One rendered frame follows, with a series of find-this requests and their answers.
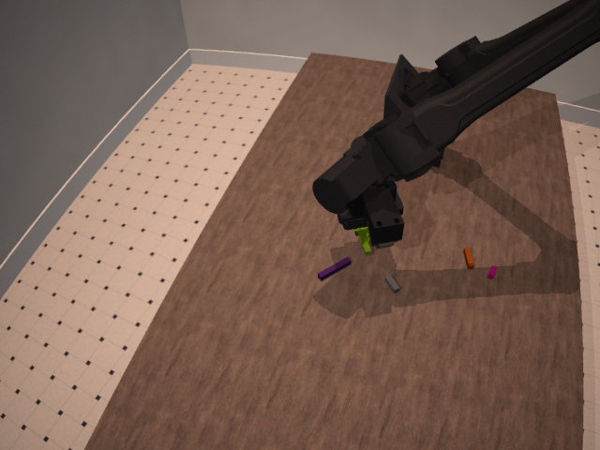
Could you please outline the grey rectangular bar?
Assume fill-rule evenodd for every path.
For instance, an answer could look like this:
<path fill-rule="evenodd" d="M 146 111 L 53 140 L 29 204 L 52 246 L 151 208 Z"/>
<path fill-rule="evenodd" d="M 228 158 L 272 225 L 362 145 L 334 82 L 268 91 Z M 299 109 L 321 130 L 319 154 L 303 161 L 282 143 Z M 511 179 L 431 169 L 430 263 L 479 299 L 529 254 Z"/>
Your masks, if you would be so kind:
<path fill-rule="evenodd" d="M 399 286 L 397 285 L 397 283 L 395 282 L 395 280 L 392 278 L 391 275 L 385 277 L 384 281 L 387 283 L 387 285 L 389 286 L 389 288 L 392 290 L 393 293 L 399 292 Z"/>

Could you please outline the purple rod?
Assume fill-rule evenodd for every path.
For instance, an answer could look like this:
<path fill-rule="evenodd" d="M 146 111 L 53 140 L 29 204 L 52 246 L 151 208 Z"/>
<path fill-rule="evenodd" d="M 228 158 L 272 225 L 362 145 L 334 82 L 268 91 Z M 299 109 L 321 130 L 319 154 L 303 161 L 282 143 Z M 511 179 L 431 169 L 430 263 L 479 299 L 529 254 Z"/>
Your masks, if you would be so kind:
<path fill-rule="evenodd" d="M 334 275 L 336 272 L 342 270 L 343 268 L 349 266 L 350 264 L 351 260 L 347 257 L 318 273 L 318 278 L 320 279 L 320 281 L 322 281 Z"/>

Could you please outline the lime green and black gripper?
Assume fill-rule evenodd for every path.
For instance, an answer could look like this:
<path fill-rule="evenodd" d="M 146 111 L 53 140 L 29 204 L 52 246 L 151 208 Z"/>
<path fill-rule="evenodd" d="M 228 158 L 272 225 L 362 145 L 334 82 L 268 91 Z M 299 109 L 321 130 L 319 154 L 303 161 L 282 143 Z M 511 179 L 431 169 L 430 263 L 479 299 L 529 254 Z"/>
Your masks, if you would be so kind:
<path fill-rule="evenodd" d="M 377 186 L 370 186 L 369 188 L 378 188 L 382 185 L 384 185 L 388 180 L 388 177 L 379 185 Z M 396 195 L 396 204 L 397 204 L 397 208 L 399 210 L 399 213 L 402 215 L 403 214 L 403 204 L 401 199 L 398 196 L 398 192 Z M 357 232 L 358 236 L 359 236 L 359 240 L 361 245 L 364 244 L 365 239 L 367 239 L 367 242 L 369 242 L 369 236 L 368 236 L 368 226 L 367 226 L 367 222 L 365 221 L 364 217 L 360 217 L 360 218 L 352 218 L 351 213 L 349 208 L 342 214 L 337 214 L 337 218 L 340 224 L 343 225 L 343 228 L 345 230 L 353 230 L 355 229 L 355 231 Z"/>

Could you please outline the orange rod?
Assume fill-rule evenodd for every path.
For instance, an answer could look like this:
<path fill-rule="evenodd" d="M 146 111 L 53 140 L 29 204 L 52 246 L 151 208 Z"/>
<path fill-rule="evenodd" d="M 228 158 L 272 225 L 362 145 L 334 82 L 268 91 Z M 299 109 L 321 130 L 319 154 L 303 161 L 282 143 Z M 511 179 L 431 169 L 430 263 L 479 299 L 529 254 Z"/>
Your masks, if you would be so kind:
<path fill-rule="evenodd" d="M 465 261 L 466 261 L 468 270 L 473 269 L 474 263 L 473 263 L 473 257 L 472 257 L 470 248 L 465 247 L 463 250 L 463 253 L 464 253 L 464 257 L 465 257 Z"/>

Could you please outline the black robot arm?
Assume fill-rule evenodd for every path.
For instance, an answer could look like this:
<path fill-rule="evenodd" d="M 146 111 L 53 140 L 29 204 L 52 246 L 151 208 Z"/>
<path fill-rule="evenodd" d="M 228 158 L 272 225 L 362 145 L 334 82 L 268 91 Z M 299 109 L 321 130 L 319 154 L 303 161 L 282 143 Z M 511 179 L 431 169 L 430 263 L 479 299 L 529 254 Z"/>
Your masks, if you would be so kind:
<path fill-rule="evenodd" d="M 600 0 L 569 0 L 505 36 L 460 43 L 430 72 L 403 68 L 397 94 L 410 108 L 355 138 L 314 181 L 315 198 L 331 213 L 349 208 L 352 218 L 365 218 L 372 247 L 393 246 L 404 229 L 395 182 L 427 173 L 470 124 L 599 41 Z"/>

